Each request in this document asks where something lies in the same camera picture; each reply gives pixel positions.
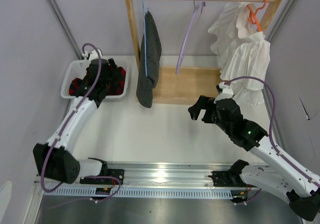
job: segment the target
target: orange hanger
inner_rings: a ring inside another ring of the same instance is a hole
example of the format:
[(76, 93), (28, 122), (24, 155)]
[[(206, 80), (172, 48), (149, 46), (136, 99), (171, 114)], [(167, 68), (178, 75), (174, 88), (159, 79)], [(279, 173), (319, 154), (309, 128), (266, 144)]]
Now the orange hanger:
[(250, 5), (247, 5), (247, 7), (248, 7), (248, 9), (249, 9), (249, 11), (250, 11), (250, 14), (249, 14), (249, 22), (252, 23), (252, 24), (256, 24), (259, 31), (262, 31), (262, 30), (261, 30), (261, 27), (260, 27), (260, 23), (259, 23), (259, 21), (258, 21), (258, 19), (257, 19), (257, 13), (258, 13), (258, 11), (259, 11), (260, 9), (263, 9), (263, 8), (266, 6), (267, 1), (268, 1), (268, 0), (264, 0), (263, 5), (262, 5), (261, 7), (259, 7), (259, 8), (257, 8), (257, 9), (255, 10), (255, 12), (253, 12), (253, 10), (251, 9)]

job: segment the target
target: wooden clothes rack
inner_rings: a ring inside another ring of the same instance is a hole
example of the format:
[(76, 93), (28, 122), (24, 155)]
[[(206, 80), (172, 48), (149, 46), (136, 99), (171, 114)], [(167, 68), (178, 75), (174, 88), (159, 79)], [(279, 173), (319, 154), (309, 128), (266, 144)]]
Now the wooden clothes rack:
[[(125, 0), (130, 24), (132, 43), (134, 47), (137, 67), (140, 66), (140, 45), (133, 0)], [(264, 2), (264, 0), (205, 0), (205, 1), (242, 1), (242, 2)], [(260, 21), (260, 26), (265, 32), (274, 17), (282, 0), (267, 0), (268, 7)], [(159, 81), (153, 90), (154, 103), (168, 104), (195, 104), (200, 95), (216, 97), (215, 86), (221, 82), (220, 69), (181, 67), (179, 75), (175, 74), (176, 67), (161, 66)]]

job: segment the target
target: laundry basket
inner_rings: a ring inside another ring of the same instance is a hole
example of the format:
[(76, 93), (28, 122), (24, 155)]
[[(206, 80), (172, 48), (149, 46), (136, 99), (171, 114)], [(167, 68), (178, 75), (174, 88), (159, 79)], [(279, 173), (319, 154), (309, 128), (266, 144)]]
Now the laundry basket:
[[(120, 95), (110, 95), (105, 97), (105, 100), (116, 100), (116, 99), (122, 99), (125, 96), (125, 93), (127, 91), (128, 82), (129, 82), (129, 69), (126, 62), (123, 61), (116, 61), (115, 63), (118, 67), (122, 67), (125, 70), (125, 80), (124, 80), (124, 87), (123, 87), (123, 93)], [(71, 96), (69, 94), (69, 88), (71, 82), (75, 78), (83, 79), (87, 73), (86, 68), (88, 68), (90, 65), (89, 60), (75, 60), (73, 61), (65, 74), (65, 79), (63, 80), (62, 87), (61, 87), (61, 97), (62, 98), (75, 98), (75, 96)]]

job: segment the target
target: white table surface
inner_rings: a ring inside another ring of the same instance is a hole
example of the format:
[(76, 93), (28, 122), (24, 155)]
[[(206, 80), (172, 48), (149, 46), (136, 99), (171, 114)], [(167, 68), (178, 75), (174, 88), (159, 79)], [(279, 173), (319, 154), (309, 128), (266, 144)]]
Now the white table surface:
[[(151, 109), (142, 107), (136, 102), (138, 71), (134, 56), (113, 58), (118, 65), (124, 61), (130, 67), (127, 93), (122, 101), (102, 103), (88, 120), (74, 148), (75, 158), (228, 164), (243, 159), (263, 163), (233, 144), (218, 126), (203, 123), (200, 119), (204, 112), (198, 121), (193, 121), (186, 105), (153, 104)], [(269, 117), (264, 104), (240, 107), (245, 118), (268, 130)]]

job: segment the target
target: wooden base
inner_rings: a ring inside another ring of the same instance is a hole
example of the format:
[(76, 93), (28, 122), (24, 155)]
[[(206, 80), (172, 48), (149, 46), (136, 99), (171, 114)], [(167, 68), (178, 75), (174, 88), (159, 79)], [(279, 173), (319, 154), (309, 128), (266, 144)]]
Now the wooden base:
[(153, 103), (193, 105), (200, 95), (216, 97), (220, 70), (214, 68), (161, 66), (159, 81), (153, 90)]

